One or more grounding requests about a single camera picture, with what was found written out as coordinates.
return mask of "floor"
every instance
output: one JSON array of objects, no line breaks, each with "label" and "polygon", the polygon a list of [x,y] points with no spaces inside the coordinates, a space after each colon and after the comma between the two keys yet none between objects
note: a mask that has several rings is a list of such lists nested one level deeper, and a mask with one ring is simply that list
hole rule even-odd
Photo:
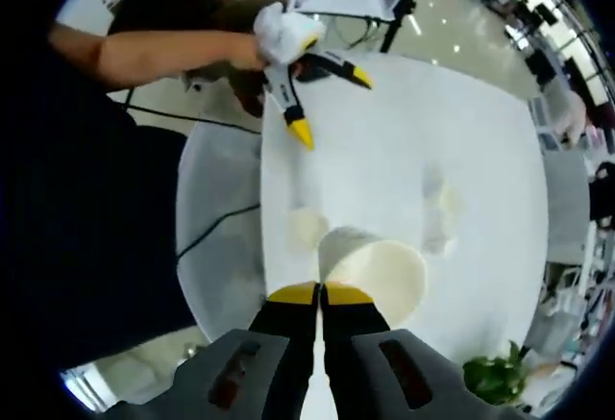
[{"label": "floor", "polygon": [[[437,63],[498,86],[519,98],[530,98],[538,88],[521,57],[504,37],[504,25],[495,15],[469,0],[417,0],[417,9],[397,36],[391,54]],[[364,31],[364,22],[350,18],[327,21],[326,43],[342,48]],[[377,50],[380,41],[359,45],[355,50]],[[123,102],[127,91],[111,97]],[[226,81],[186,90],[177,79],[163,79],[135,90],[132,105],[187,117],[225,121],[258,130],[259,121],[247,115],[235,100]],[[189,134],[193,122],[160,117],[130,109],[137,123]],[[157,374],[173,371],[185,345],[204,343],[196,329],[161,337],[133,350],[139,360]],[[99,363],[101,370],[112,365]]]}]

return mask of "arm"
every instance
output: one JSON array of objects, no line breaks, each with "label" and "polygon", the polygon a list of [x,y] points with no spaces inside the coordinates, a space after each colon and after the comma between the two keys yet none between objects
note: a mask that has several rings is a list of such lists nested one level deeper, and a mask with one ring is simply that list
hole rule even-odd
[{"label": "arm", "polygon": [[106,86],[153,82],[213,62],[262,69],[254,36],[220,31],[143,31],[100,37],[56,24],[51,45]]}]

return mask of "white cup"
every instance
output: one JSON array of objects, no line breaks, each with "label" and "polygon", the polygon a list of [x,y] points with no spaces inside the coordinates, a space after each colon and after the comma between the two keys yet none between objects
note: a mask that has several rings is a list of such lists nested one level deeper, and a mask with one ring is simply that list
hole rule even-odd
[{"label": "white cup", "polygon": [[409,245],[341,227],[318,247],[320,280],[352,285],[372,297],[391,328],[402,325],[427,293],[427,263]]}]

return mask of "hand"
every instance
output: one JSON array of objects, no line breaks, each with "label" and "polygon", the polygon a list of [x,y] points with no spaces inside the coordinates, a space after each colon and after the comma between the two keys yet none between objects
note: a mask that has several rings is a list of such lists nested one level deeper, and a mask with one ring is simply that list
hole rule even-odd
[{"label": "hand", "polygon": [[237,69],[260,71],[266,62],[258,52],[257,38],[252,34],[230,35],[229,62]]}]

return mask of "desk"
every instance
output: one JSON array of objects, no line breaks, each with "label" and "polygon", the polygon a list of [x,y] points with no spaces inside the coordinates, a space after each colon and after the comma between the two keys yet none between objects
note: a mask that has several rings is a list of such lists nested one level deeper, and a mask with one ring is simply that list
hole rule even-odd
[{"label": "desk", "polygon": [[458,245],[427,257],[429,293],[404,324],[447,358],[523,343],[547,256],[547,189],[527,105],[467,75],[402,57],[346,53],[374,79],[296,85],[308,152],[267,97],[261,205],[267,291],[318,278],[315,253],[292,251],[288,213],[310,207],[421,246],[422,175],[439,163],[462,200]]}]

